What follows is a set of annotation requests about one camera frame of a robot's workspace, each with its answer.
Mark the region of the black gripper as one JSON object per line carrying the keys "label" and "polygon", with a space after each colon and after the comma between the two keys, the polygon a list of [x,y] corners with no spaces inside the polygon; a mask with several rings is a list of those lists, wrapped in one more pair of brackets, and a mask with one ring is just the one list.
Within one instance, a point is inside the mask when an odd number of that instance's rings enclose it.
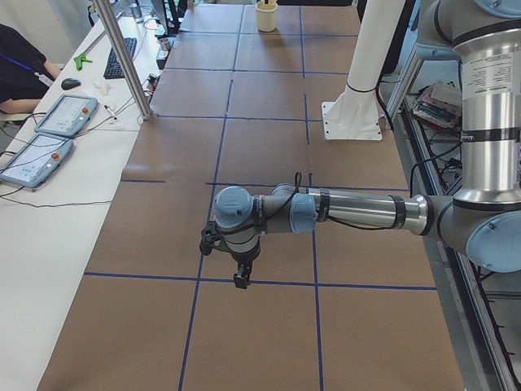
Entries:
{"label": "black gripper", "polygon": [[252,272],[252,263],[257,259],[261,252],[261,245],[256,242],[255,245],[247,251],[236,251],[229,245],[232,258],[240,265],[233,274],[234,285],[236,288],[244,289],[250,284],[250,276]]}

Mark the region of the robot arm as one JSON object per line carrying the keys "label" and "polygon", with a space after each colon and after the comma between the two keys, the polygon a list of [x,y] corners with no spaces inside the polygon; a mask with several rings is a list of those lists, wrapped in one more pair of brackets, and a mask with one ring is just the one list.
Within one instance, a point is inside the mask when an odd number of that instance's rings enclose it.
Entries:
{"label": "robot arm", "polygon": [[280,184],[268,195],[227,187],[200,252],[237,261],[234,283],[246,288],[267,233],[310,232],[333,221],[365,230],[405,229],[435,238],[477,266],[520,268],[520,4],[517,1],[424,1],[418,41],[452,48],[462,60],[462,186],[451,196],[370,195]]}

